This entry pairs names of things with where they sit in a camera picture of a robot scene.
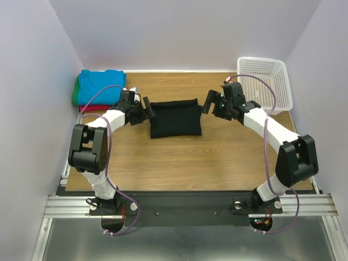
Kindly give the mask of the black t shirt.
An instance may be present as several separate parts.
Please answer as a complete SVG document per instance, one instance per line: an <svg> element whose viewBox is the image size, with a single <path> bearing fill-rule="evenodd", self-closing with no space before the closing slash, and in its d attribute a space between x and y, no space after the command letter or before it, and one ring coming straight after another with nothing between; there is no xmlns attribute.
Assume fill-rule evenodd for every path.
<svg viewBox="0 0 348 261"><path fill-rule="evenodd" d="M151 103L152 139L173 136L201 136L201 106L198 99Z"/></svg>

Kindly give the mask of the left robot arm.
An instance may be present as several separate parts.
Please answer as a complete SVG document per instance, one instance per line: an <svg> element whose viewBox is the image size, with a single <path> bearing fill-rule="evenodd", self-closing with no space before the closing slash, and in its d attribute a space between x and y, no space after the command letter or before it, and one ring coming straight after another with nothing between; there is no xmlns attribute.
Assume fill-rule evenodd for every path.
<svg viewBox="0 0 348 261"><path fill-rule="evenodd" d="M136 88L123 89L119 100L97 119L73 127L68 164L90 183L95 197L86 202L94 215L115 215L124 210L118 187L108 175L113 132L154 116L148 97L141 98Z"/></svg>

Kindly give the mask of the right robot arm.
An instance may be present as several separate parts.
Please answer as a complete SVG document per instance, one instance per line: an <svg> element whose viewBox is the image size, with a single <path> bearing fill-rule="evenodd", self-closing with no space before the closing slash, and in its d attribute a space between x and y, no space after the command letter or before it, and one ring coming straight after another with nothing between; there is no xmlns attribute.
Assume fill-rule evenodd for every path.
<svg viewBox="0 0 348 261"><path fill-rule="evenodd" d="M255 101L246 101L240 83L225 83L222 89L209 90L202 112L212 110L221 119L238 120L263 137L264 152L270 145L277 153L274 175L267 165L266 181L253 189L250 199L251 208L263 212L272 200L319 172L315 141L310 135L300 136L285 128Z"/></svg>

